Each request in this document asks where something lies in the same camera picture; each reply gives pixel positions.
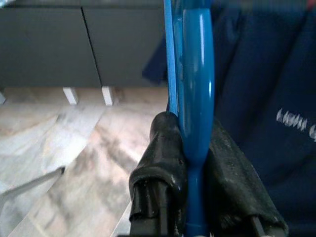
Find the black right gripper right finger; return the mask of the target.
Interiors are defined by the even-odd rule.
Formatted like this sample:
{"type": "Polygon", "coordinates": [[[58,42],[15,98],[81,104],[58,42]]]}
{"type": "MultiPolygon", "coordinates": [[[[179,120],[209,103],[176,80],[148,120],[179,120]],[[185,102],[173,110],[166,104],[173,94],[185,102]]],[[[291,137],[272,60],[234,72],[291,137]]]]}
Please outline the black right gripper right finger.
{"type": "Polygon", "coordinates": [[[289,227],[252,163],[214,120],[204,165],[204,198],[215,237],[286,237],[289,227]]]}

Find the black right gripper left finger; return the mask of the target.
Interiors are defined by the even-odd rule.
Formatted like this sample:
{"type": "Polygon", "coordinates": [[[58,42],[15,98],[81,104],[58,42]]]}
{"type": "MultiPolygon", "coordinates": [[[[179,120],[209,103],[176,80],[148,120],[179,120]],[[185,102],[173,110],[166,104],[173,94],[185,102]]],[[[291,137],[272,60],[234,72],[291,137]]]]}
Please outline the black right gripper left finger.
{"type": "Polygon", "coordinates": [[[161,112],[150,142],[129,177],[131,237],[180,237],[188,193],[187,166],[177,117],[161,112]]]}

